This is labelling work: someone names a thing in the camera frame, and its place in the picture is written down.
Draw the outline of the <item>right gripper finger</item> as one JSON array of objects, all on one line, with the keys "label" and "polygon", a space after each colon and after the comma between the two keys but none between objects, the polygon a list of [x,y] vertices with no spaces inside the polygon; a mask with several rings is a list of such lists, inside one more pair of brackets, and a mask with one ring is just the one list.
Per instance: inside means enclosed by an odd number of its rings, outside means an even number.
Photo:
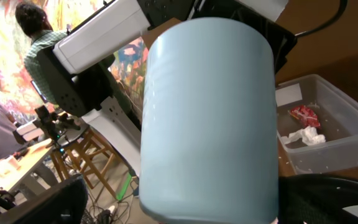
[{"label": "right gripper finger", "polygon": [[20,205],[2,204],[0,223],[81,223],[87,201],[83,176],[76,174]]}]

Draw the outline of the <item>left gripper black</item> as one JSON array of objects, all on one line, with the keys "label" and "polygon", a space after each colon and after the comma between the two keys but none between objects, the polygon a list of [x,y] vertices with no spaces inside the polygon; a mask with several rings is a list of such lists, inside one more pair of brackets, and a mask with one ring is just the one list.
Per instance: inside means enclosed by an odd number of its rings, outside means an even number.
[{"label": "left gripper black", "polygon": [[236,0],[204,0],[195,3],[194,17],[222,17],[242,22],[258,31],[270,44],[275,73],[286,63],[297,38],[274,21]]}]

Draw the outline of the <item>white paper napkin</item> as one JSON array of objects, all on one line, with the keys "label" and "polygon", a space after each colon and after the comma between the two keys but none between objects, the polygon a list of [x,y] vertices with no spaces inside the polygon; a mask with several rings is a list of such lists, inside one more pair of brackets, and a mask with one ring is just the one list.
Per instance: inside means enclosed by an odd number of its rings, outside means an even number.
[{"label": "white paper napkin", "polygon": [[326,138],[323,134],[318,134],[315,127],[308,126],[304,129],[299,129],[294,133],[290,133],[288,136],[281,137],[284,144],[290,144],[301,139],[302,143],[307,146],[314,146],[326,142]]}]

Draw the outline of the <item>light blue plastic cup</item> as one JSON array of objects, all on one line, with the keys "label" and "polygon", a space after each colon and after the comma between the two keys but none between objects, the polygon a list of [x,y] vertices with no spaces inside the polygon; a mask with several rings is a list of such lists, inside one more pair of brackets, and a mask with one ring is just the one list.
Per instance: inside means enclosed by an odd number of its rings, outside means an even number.
[{"label": "light blue plastic cup", "polygon": [[152,44],[145,76],[140,207],[163,223],[278,217],[272,49],[218,17],[179,23]]}]

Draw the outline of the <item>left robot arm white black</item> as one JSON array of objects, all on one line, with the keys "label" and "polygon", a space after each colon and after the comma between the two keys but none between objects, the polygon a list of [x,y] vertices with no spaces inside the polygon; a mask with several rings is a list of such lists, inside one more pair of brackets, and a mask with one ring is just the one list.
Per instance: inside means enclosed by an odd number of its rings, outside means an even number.
[{"label": "left robot arm white black", "polygon": [[269,42],[280,70],[297,43],[297,35],[242,1],[110,1],[62,40],[37,53],[58,105],[82,118],[116,148],[132,176],[140,174],[140,131],[116,98],[107,68],[114,53],[148,34],[158,37],[173,21],[222,17],[251,26]]}]

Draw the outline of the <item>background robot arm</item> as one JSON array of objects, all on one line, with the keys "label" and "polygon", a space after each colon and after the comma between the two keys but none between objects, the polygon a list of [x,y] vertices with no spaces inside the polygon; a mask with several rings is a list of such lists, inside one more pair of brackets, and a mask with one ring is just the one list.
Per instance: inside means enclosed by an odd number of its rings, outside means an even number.
[{"label": "background robot arm", "polygon": [[49,112],[45,106],[36,108],[35,112],[38,116],[37,118],[26,124],[18,125],[12,132],[19,144],[29,142],[43,134],[50,138],[53,143],[57,143],[68,130],[79,131],[81,129],[66,112],[61,114]]}]

